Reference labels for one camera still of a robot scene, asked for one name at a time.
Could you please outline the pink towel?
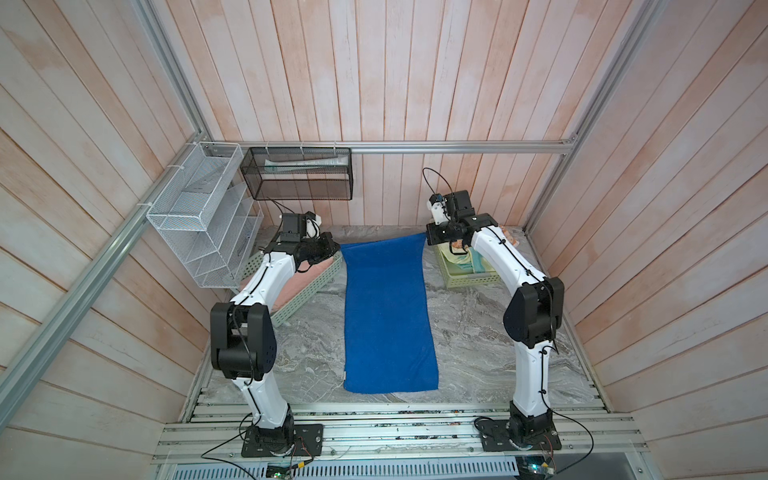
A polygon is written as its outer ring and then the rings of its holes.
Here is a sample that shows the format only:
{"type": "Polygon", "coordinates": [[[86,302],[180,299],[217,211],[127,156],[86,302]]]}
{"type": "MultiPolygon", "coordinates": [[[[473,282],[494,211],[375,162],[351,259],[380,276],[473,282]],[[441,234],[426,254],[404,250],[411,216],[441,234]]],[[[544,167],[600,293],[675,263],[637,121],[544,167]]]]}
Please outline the pink towel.
{"type": "Polygon", "coordinates": [[[291,304],[301,305],[333,279],[340,271],[341,264],[339,253],[316,265],[310,266],[303,262],[299,267],[286,254],[265,255],[254,272],[243,279],[241,289],[231,301],[243,306],[261,304],[271,314],[291,304]]]}

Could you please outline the yellow-green plastic basket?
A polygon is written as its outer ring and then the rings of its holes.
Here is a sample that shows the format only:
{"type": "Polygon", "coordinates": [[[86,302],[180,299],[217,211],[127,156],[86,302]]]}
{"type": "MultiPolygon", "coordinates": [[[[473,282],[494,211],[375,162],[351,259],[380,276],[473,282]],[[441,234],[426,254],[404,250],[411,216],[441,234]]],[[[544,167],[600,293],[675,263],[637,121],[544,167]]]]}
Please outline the yellow-green plastic basket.
{"type": "Polygon", "coordinates": [[[501,281],[501,277],[498,275],[498,273],[495,270],[494,274],[486,274],[486,275],[466,275],[466,276],[453,276],[450,275],[445,267],[445,262],[442,260],[437,246],[433,247],[433,250],[435,252],[436,260],[438,267],[440,269],[440,272],[442,274],[443,280],[445,282],[445,286],[447,288],[460,288],[460,287],[472,287],[472,286],[479,286],[479,285],[486,285],[486,284],[493,284],[498,283],[501,281]]]}

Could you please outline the mint green plastic basket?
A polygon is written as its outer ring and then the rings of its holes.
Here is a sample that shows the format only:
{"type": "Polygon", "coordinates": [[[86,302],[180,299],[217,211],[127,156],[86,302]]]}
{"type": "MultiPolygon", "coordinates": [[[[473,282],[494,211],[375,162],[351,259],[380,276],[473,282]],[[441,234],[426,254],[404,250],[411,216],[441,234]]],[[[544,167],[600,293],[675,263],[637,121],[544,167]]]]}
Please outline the mint green plastic basket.
{"type": "MultiPolygon", "coordinates": [[[[258,279],[261,274],[261,265],[264,263],[264,255],[261,252],[254,254],[246,263],[241,289],[233,295],[231,302],[237,303],[240,297],[246,293],[245,287],[253,279],[258,279]]],[[[341,271],[342,254],[337,252],[329,258],[312,267],[302,266],[305,273],[297,273],[291,277],[276,298],[270,309],[271,320],[274,326],[285,323],[304,304],[306,304],[319,290],[341,271]]]]}

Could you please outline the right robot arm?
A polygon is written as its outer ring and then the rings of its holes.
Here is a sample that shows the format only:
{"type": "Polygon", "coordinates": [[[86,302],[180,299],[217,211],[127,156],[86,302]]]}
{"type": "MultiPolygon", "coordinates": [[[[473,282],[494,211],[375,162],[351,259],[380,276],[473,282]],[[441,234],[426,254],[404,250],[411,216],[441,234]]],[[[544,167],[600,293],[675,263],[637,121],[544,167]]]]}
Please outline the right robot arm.
{"type": "Polygon", "coordinates": [[[505,441],[521,450],[560,449],[549,401],[548,372],[563,320],[563,282],[528,262],[490,215],[474,210],[467,191],[434,193],[428,206],[432,221],[426,226],[427,243],[452,247],[459,242],[464,249],[474,249],[512,295],[503,315],[503,326],[514,343],[516,365],[505,441]]]}

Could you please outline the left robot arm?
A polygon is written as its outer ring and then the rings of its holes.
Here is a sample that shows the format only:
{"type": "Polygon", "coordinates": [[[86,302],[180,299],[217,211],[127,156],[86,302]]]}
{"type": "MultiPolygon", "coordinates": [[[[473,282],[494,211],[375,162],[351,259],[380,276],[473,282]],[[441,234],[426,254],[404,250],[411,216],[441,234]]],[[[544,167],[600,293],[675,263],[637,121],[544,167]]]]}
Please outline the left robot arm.
{"type": "Polygon", "coordinates": [[[245,398],[252,423],[244,446],[259,455],[286,455],[295,448],[293,414],[272,373],[278,347],[271,310],[303,264],[312,267],[340,250],[321,223],[313,212],[285,213],[252,278],[229,302],[215,304],[210,312],[212,367],[245,398]]]}

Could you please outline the blue towel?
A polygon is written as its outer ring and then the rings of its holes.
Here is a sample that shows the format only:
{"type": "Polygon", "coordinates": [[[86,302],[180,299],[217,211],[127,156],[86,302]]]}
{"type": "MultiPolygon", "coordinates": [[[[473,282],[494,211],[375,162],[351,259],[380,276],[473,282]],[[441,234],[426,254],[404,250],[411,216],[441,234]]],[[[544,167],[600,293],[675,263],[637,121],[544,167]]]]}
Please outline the blue towel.
{"type": "Polygon", "coordinates": [[[438,362],[423,274],[423,233],[345,244],[344,388],[357,394],[436,390],[438,362]]]}

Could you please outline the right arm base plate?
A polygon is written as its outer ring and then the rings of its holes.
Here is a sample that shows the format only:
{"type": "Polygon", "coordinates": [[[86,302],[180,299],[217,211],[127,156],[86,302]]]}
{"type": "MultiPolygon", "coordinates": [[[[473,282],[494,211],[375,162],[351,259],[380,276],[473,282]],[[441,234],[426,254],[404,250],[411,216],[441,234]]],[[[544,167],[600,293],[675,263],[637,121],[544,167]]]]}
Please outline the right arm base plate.
{"type": "Polygon", "coordinates": [[[495,420],[485,416],[476,417],[473,426],[479,434],[484,452],[549,452],[562,449],[560,437],[553,430],[534,434],[520,433],[509,420],[495,420]]]}

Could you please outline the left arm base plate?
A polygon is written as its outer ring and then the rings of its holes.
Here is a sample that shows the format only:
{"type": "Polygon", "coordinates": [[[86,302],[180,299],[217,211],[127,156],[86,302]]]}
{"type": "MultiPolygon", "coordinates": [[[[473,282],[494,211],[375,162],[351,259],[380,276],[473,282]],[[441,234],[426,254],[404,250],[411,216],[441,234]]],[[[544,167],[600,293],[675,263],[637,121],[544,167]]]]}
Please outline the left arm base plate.
{"type": "Polygon", "coordinates": [[[322,424],[299,424],[276,429],[255,425],[246,429],[241,449],[243,458],[269,458],[276,456],[320,456],[323,446],[322,424]]]}

